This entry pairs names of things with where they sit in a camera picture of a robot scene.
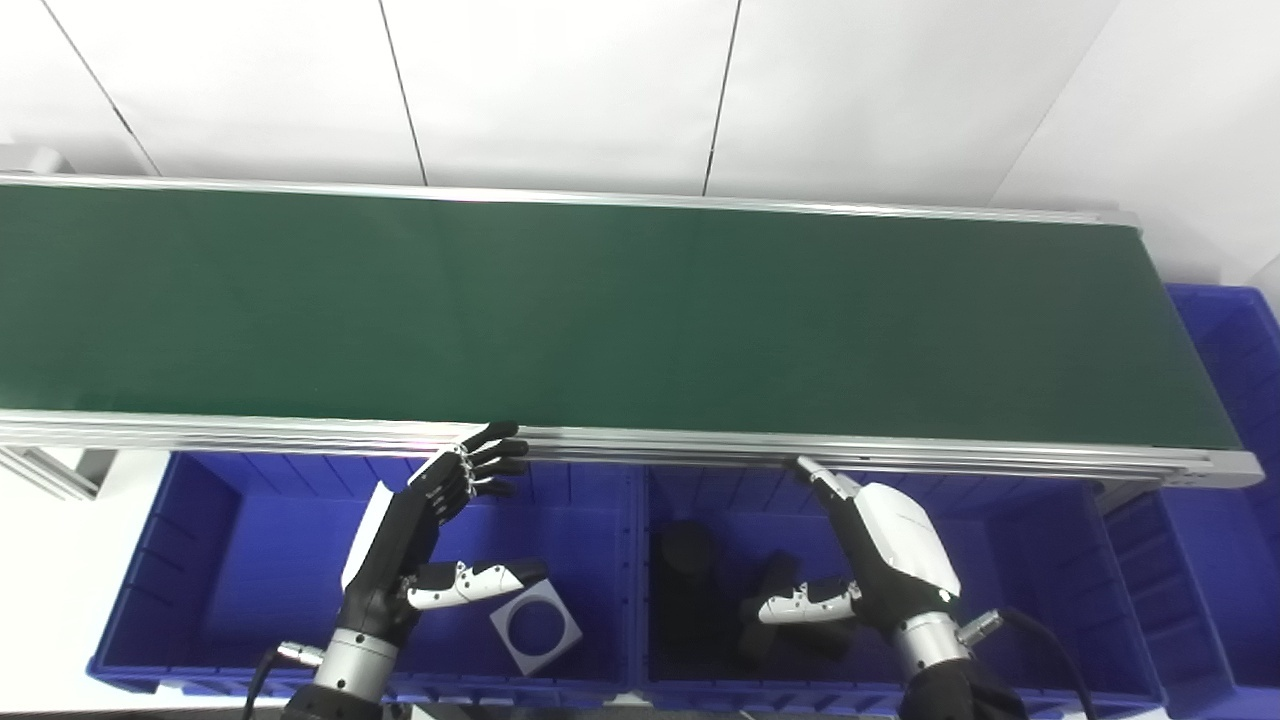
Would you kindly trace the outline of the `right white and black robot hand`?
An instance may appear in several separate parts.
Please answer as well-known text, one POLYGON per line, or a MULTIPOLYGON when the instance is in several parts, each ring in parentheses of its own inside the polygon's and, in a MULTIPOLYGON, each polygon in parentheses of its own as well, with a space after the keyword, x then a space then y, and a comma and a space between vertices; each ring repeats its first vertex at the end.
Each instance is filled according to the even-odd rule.
POLYGON ((909 667, 969 656, 954 611, 961 583, 925 510, 900 489, 859 483, 808 456, 786 466, 826 510, 852 578, 765 596, 753 616, 769 625, 855 619, 881 633, 909 667))

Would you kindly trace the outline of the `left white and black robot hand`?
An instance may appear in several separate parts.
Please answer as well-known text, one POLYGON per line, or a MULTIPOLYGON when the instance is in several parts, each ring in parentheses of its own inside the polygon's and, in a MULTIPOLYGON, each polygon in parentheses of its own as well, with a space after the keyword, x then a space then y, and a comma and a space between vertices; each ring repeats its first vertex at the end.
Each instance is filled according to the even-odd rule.
POLYGON ((361 564, 346 582, 337 629, 404 644, 425 610, 522 591, 547 579, 539 559, 433 562, 440 529, 474 498, 509 497, 527 443, 518 424, 484 425, 430 456, 390 495, 361 564))

